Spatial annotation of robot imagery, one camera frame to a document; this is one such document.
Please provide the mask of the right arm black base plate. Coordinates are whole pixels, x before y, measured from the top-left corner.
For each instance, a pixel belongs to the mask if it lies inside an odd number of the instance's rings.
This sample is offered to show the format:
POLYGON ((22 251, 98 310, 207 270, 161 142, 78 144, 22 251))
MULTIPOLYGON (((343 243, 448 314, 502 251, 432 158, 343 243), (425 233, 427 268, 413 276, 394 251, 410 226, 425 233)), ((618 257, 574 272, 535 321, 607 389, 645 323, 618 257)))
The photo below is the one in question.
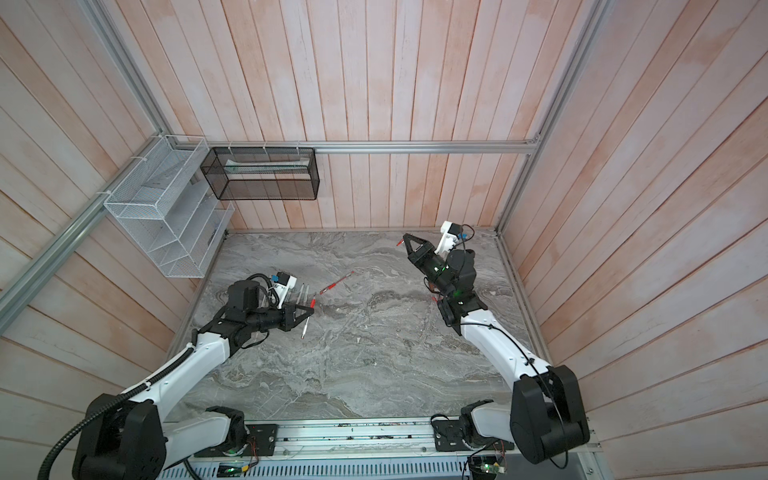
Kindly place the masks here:
POLYGON ((439 452, 474 451, 481 447, 496 448, 499 451, 514 451, 513 442, 484 437, 477 433, 467 420, 450 419, 439 414, 429 420, 433 430, 435 449, 439 452))

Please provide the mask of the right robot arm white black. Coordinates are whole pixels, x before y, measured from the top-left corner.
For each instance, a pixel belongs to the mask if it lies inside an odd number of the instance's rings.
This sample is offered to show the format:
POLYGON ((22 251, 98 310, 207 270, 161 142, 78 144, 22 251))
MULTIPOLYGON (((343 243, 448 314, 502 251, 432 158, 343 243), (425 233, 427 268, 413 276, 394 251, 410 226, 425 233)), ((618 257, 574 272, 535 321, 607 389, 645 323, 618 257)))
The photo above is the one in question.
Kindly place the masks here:
POLYGON ((475 291, 475 253, 462 226, 445 223, 438 244, 409 233, 402 242, 446 326, 477 348, 511 391, 507 404, 482 400, 462 408, 463 441, 471 447, 511 443, 533 464, 587 444, 591 433, 575 373, 536 356, 495 318, 475 291))

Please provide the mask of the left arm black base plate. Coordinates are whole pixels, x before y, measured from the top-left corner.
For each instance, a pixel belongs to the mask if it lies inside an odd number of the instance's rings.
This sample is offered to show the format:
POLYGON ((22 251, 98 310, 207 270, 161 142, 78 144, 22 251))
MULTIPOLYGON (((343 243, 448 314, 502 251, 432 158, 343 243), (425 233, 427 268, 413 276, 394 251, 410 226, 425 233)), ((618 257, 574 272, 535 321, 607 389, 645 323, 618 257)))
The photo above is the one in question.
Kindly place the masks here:
POLYGON ((209 457, 262 457, 272 456, 277 440, 277 424, 243 424, 231 426, 225 441, 194 454, 209 457))

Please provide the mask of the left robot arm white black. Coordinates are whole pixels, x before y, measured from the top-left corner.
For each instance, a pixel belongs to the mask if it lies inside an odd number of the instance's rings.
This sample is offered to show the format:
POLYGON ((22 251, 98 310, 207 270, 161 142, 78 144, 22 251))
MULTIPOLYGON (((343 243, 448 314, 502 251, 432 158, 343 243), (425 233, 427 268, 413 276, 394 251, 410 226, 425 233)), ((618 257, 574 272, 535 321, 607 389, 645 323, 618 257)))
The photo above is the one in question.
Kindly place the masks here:
POLYGON ((226 303, 191 334, 187 346, 118 395, 103 394, 74 429, 76 479, 155 479, 166 468, 214 449, 237 456, 251 448, 242 411, 214 406, 196 418, 168 422, 183 397, 236 353, 273 330, 289 332, 314 313, 314 301, 291 301, 294 277, 253 274, 228 287, 226 303))

